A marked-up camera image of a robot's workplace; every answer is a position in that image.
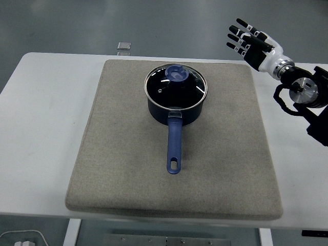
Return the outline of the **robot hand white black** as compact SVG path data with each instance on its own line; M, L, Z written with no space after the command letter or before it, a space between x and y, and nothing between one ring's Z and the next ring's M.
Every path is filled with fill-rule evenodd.
M237 52L256 71L278 76L278 69L292 60L283 54L283 48L267 33L238 18L236 27L229 27L227 46Z

